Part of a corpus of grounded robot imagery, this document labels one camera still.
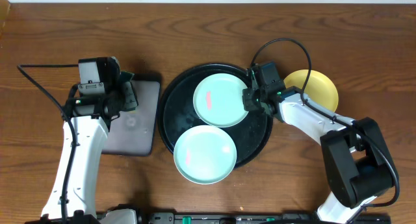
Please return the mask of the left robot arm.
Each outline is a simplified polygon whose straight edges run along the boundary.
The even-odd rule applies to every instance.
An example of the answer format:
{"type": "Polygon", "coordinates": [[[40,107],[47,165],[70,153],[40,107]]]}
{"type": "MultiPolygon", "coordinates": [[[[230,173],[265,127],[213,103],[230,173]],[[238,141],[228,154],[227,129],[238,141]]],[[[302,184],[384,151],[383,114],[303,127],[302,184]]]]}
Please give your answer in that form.
{"type": "Polygon", "coordinates": [[[113,57],[80,59],[75,65],[80,81],[74,84],[64,105],[24,69],[18,70],[59,109],[64,120],[64,141],[56,179],[38,223],[98,223],[96,186],[101,153],[111,122],[121,112],[134,110],[137,95],[131,79],[113,57]]]}

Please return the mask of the green yellow sponge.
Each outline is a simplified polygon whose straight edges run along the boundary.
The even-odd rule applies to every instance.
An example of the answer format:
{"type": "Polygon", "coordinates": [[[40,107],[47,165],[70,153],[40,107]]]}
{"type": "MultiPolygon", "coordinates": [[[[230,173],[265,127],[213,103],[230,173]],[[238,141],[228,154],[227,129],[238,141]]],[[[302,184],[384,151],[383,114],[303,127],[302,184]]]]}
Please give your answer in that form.
{"type": "Polygon", "coordinates": [[[130,73],[127,71],[122,71],[119,76],[119,84],[124,84],[125,82],[130,82],[132,78],[135,76],[134,73],[130,73]]]}

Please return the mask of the yellow plate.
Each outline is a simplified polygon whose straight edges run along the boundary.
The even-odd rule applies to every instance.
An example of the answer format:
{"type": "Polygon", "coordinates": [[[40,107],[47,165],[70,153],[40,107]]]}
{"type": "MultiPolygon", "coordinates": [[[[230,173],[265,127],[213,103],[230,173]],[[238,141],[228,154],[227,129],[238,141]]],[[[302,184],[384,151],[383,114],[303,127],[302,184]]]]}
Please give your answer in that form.
{"type": "MultiPolygon", "coordinates": [[[[295,86],[302,88],[308,74],[307,69],[294,71],[284,78],[287,88],[295,86]]],[[[317,104],[335,112],[339,104],[339,95],[334,83],[323,73],[312,70],[309,76],[305,93],[317,104]]]]}

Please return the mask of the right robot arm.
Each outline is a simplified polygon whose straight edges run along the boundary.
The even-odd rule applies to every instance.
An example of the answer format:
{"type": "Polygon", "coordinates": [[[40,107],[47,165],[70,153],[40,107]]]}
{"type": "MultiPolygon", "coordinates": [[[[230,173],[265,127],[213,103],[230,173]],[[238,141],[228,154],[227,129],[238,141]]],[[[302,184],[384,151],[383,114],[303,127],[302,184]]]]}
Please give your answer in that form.
{"type": "Polygon", "coordinates": [[[331,192],[316,211],[319,221],[353,223],[390,188],[395,194],[383,205],[397,201],[397,169],[377,122],[340,116],[314,102],[302,89],[286,87],[272,62],[254,64],[246,74],[251,85],[242,92],[245,110],[292,125],[321,146],[331,192]]]}

